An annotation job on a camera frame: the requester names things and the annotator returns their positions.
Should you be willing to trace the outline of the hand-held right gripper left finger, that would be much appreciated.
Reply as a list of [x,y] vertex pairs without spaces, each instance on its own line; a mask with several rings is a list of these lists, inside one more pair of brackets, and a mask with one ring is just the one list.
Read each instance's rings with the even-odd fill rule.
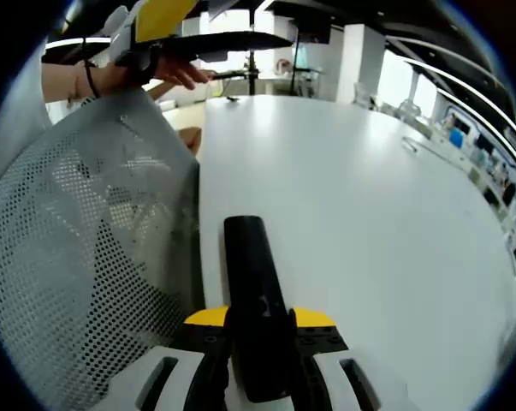
[[107,410],[224,410],[231,355],[229,307],[188,317],[168,347],[156,346],[111,380]]

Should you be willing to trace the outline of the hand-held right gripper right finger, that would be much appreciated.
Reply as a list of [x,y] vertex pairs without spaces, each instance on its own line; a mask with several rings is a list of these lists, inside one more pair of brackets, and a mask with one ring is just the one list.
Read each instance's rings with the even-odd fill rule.
[[406,410],[407,387],[365,351],[349,348],[324,313],[294,307],[289,395],[295,410]]

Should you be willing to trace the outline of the person's left hand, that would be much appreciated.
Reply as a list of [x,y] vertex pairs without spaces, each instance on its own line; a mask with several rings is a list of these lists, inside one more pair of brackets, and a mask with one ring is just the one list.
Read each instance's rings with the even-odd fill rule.
[[148,80],[144,80],[135,68],[121,67],[114,63],[108,63],[92,76],[93,84],[100,94],[142,87],[150,79],[193,90],[197,84],[208,82],[209,76],[192,63],[174,57],[160,57]]

